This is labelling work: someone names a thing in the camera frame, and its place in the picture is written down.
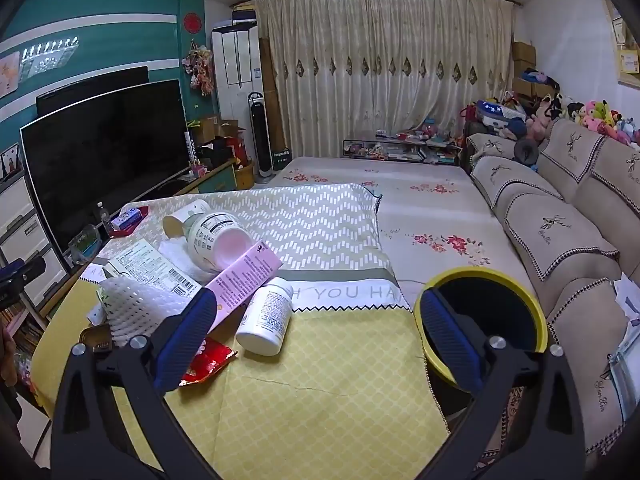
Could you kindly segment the white yogurt cup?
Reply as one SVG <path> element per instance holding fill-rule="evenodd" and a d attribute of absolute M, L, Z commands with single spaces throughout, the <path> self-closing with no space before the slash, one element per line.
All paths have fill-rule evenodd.
<path fill-rule="evenodd" d="M 196 214 L 183 223 L 183 232 L 191 260 L 209 273 L 227 269 L 254 245 L 239 220 L 225 211 Z"/>

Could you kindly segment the cream curtain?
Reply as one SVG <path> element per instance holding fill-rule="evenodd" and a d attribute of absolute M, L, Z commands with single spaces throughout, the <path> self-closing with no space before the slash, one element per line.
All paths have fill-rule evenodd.
<path fill-rule="evenodd" d="M 425 119 L 453 132 L 463 107 L 509 85 L 508 0 L 254 0 L 294 156 Z"/>

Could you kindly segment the white plastic drawer unit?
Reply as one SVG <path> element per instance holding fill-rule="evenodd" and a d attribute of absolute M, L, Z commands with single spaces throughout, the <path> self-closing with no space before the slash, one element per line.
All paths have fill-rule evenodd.
<path fill-rule="evenodd" d="M 39 219 L 22 172 L 1 185 L 1 255 L 7 263 L 42 257 L 46 268 L 25 287 L 32 306 L 40 311 L 63 285 L 67 272 Z"/>

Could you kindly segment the white pill bottle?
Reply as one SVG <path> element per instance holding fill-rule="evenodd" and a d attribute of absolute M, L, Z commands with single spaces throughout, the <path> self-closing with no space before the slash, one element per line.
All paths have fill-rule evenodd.
<path fill-rule="evenodd" d="M 258 288 L 246 307 L 235 340 L 258 356 L 276 356 L 284 341 L 293 312 L 292 285 L 283 278 L 272 278 Z"/>

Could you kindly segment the floral floor mattress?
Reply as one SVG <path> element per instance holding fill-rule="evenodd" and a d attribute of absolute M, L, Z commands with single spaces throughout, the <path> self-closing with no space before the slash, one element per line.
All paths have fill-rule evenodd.
<path fill-rule="evenodd" d="M 378 196 L 381 245 L 409 302 L 431 278 L 478 266 L 533 285 L 510 240 L 459 167 L 349 158 L 294 159 L 272 186 L 356 183 Z"/>

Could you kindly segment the paper cup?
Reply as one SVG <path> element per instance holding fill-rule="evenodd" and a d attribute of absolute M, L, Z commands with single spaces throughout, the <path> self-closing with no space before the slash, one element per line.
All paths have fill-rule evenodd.
<path fill-rule="evenodd" d="M 211 211 L 205 200 L 194 200 L 191 203 L 171 212 L 163 218 L 162 225 L 168 238 L 183 236 L 183 228 L 186 222 L 197 214 L 206 214 Z"/>

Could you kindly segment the papers and bags on sofa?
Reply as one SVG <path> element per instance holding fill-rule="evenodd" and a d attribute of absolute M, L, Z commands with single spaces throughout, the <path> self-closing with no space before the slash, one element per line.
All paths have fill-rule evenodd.
<path fill-rule="evenodd" d="M 614 281 L 616 304 L 627 320 L 622 341 L 608 358 L 614 388 L 623 420 L 639 406 L 639 286 L 622 274 Z"/>

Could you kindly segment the white barcode carton box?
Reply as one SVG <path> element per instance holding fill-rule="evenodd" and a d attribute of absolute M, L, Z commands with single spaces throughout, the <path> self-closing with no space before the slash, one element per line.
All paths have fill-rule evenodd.
<path fill-rule="evenodd" d="M 146 240 L 138 240 L 114 255 L 104 266 L 109 278 L 130 278 L 143 285 L 191 299 L 202 288 L 179 270 Z"/>

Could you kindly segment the pile of plush toys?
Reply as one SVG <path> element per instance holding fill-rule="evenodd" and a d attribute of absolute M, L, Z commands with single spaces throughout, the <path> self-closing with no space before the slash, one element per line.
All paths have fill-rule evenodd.
<path fill-rule="evenodd" d="M 528 139 L 541 144 L 552 122 L 567 119 L 635 151 L 639 149 L 639 127 L 634 118 L 613 110 L 605 100 L 583 103 L 566 98 L 557 81 L 532 66 L 525 66 L 516 75 L 501 101 L 478 100 L 471 112 L 487 130 L 512 141 Z"/>

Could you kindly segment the white foam fruit net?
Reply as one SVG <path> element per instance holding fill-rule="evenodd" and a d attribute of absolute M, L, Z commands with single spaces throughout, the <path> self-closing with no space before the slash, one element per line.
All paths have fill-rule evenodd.
<path fill-rule="evenodd" d="M 138 335 L 151 336 L 165 318 L 180 314 L 189 298 L 119 276 L 107 278 L 96 291 L 115 347 Z"/>

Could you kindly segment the yellow black trash bin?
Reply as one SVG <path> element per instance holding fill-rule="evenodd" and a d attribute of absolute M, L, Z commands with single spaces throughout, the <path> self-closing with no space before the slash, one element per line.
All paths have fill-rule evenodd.
<path fill-rule="evenodd" d="M 483 344 L 490 337 L 499 336 L 515 349 L 536 352 L 547 349 L 548 330 L 541 306 L 519 282 L 499 271 L 478 266 L 442 272 L 423 287 L 413 313 L 427 362 L 441 378 L 456 388 L 462 390 L 439 359 L 437 351 L 430 348 L 419 326 L 420 299 L 431 287 L 439 290 L 457 315 L 474 322 L 482 333 Z"/>

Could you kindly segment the red snack wrapper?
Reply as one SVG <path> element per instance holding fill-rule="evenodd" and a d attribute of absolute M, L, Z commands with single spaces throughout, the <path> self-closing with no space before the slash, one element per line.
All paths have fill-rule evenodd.
<path fill-rule="evenodd" d="M 183 374 L 179 386 L 186 387 L 206 382 L 231 363 L 237 354 L 238 352 L 225 344 L 206 337 L 189 368 Z"/>

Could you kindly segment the beige sofa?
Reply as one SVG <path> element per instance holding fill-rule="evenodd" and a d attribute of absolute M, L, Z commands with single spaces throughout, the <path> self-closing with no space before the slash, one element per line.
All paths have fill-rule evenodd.
<path fill-rule="evenodd" d="M 629 324 L 614 283 L 639 278 L 639 153 L 567 119 L 552 122 L 534 168 L 500 136 L 473 134 L 466 146 L 471 178 L 566 351 L 594 467 L 625 427 L 610 359 Z"/>

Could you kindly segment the large black television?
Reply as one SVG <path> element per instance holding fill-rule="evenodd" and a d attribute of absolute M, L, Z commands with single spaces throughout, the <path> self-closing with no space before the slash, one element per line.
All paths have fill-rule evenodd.
<path fill-rule="evenodd" d="M 189 167 L 177 79 L 93 96 L 21 128 L 26 171 L 52 245 L 114 214 Z"/>

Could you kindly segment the pink carton box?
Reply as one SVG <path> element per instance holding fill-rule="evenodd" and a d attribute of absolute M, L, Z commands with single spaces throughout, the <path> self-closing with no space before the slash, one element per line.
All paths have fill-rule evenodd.
<path fill-rule="evenodd" d="M 276 275 L 280 266 L 282 261 L 271 248 L 265 242 L 258 242 L 206 284 L 216 297 L 216 316 L 210 330 L 245 304 L 258 288 Z"/>

